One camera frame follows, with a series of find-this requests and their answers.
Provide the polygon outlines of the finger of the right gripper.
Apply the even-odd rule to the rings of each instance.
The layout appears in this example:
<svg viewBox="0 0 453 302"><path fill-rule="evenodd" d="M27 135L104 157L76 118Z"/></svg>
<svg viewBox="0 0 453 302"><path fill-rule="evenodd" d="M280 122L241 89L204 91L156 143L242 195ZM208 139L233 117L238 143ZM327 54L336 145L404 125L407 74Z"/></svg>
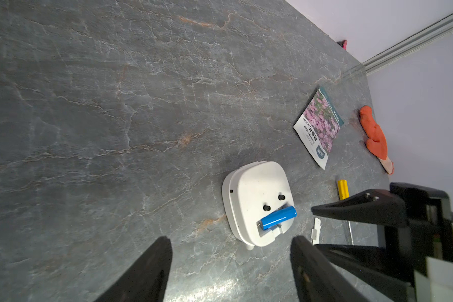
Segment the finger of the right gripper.
<svg viewBox="0 0 453 302"><path fill-rule="evenodd" d="M415 301L413 265L400 254L381 247L318 244L316 248L392 301Z"/></svg>
<svg viewBox="0 0 453 302"><path fill-rule="evenodd" d="M311 208L316 216L373 225L403 228L406 205L388 190L366 190L342 201Z"/></svg>

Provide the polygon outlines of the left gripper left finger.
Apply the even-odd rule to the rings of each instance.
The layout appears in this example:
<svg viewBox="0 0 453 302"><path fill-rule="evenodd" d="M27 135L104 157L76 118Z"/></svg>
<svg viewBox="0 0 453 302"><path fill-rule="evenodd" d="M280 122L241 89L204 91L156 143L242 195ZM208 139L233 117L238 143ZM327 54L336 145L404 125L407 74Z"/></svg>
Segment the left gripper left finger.
<svg viewBox="0 0 453 302"><path fill-rule="evenodd" d="M171 240L159 237L97 301L163 301L173 250Z"/></svg>

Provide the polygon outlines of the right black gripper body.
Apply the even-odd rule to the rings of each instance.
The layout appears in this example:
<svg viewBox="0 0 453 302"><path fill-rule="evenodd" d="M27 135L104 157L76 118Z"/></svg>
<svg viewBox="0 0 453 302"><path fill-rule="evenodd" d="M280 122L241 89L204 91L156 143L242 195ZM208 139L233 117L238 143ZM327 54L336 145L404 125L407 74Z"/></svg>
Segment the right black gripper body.
<svg viewBox="0 0 453 302"><path fill-rule="evenodd" d="M453 212L442 190L393 182L390 192L405 202L406 226L380 226L380 247L396 278L415 283L415 273L427 274L426 258L453 263Z"/></svg>

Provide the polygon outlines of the white square alarm clock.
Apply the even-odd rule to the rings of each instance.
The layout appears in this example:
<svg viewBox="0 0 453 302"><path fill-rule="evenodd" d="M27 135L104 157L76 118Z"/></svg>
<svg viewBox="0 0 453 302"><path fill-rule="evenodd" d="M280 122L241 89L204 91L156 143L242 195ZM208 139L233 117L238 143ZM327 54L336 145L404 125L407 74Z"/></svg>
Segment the white square alarm clock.
<svg viewBox="0 0 453 302"><path fill-rule="evenodd" d="M294 206L288 178L277 162L257 161L232 171L223 182L222 198L232 233L247 250L273 243L294 223L295 218L268 230L260 225L272 212Z"/></svg>

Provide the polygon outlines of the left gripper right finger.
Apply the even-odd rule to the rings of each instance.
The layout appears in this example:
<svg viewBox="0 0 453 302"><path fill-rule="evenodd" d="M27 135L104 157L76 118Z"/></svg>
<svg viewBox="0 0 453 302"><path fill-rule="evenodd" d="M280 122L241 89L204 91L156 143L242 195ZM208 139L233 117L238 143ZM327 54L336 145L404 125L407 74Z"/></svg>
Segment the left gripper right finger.
<svg viewBox="0 0 453 302"><path fill-rule="evenodd" d="M367 301L304 236L293 237L290 260L300 301Z"/></svg>

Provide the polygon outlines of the blue battery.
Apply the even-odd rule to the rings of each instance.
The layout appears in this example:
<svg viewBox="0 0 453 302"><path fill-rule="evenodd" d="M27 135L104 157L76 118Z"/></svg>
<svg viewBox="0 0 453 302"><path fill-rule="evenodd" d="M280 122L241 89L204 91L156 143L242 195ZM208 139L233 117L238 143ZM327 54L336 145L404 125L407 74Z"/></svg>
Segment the blue battery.
<svg viewBox="0 0 453 302"><path fill-rule="evenodd" d="M276 225L279 225L288 220L292 220L296 217L296 208L294 206L287 206L262 218L260 220L260 225L263 230L268 230L275 227Z"/></svg>

